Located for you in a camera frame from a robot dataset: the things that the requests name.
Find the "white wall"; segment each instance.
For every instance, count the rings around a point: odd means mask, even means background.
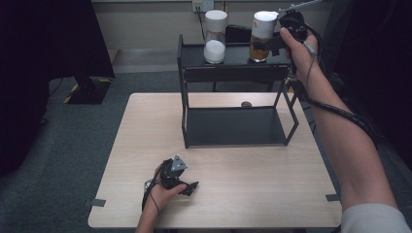
[[[93,6],[106,45],[110,50],[176,49],[179,34],[186,44],[201,44],[202,34],[191,1],[94,0]],[[228,23],[250,26],[258,11],[277,11],[295,1],[228,1]],[[324,1],[299,11],[306,23],[323,34],[332,2]],[[221,9],[223,2],[215,1]]]

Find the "jar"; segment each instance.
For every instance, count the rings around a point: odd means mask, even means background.
[[[209,11],[205,14],[205,24],[204,57],[209,63],[221,63],[224,60],[224,31],[227,25],[227,13],[218,10]]]
[[[273,37],[277,16],[278,13],[276,12],[255,13],[249,52],[253,61],[261,62],[266,60],[269,54],[268,42]]]

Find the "electrical socket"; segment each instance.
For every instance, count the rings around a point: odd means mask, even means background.
[[[209,12],[215,9],[215,1],[210,0],[195,0],[191,1],[191,10],[197,12],[196,7],[200,8],[200,12]]]

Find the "sleeve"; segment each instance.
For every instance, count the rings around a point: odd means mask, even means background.
[[[411,233],[403,214],[384,204],[360,204],[348,208],[342,216],[342,233]]]

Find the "white lid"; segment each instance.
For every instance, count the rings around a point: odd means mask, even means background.
[[[224,31],[227,25],[227,13],[219,10],[209,11],[205,15],[206,28],[212,32]]]
[[[257,12],[252,26],[252,34],[259,38],[272,38],[275,30],[277,12]]]

